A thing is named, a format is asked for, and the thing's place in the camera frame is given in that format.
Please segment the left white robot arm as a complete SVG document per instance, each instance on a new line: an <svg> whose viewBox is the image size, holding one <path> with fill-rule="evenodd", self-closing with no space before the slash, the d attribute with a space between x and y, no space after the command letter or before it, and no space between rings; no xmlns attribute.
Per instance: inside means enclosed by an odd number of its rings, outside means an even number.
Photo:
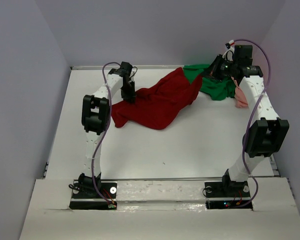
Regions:
<svg viewBox="0 0 300 240"><path fill-rule="evenodd" d="M105 74L106 67L102 67L103 85L82 100L81 124L86 133L86 152L78 185L80 190L98 195L102 189L101 146L111 123L112 98L120 91L123 101L133 103L136 99L135 67L125 61L116 64L119 67L112 68L108 74Z"/></svg>

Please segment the red t-shirt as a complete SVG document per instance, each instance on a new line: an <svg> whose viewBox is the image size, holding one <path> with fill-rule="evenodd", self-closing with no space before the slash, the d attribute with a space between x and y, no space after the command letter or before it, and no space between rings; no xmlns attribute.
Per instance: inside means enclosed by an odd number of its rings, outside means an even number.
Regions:
<svg viewBox="0 0 300 240"><path fill-rule="evenodd" d="M134 103L114 104L111 117L115 127L132 121L154 130L165 129L183 108L196 100L202 82L201 75L189 82L181 67L175 69L152 87L137 90Z"/></svg>

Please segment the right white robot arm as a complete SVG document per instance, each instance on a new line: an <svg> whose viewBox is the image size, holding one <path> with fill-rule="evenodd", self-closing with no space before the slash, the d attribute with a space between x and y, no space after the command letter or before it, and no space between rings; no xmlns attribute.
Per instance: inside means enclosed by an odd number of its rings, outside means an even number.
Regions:
<svg viewBox="0 0 300 240"><path fill-rule="evenodd" d="M219 54L202 76L219 81L224 77L234 78L245 96L250 117L242 138L241 154L226 170L222 181L207 188L210 196L247 191L247 180L253 170L280 150L290 127L271 104L261 68L253 65L253 46L228 43L226 47L227 51Z"/></svg>

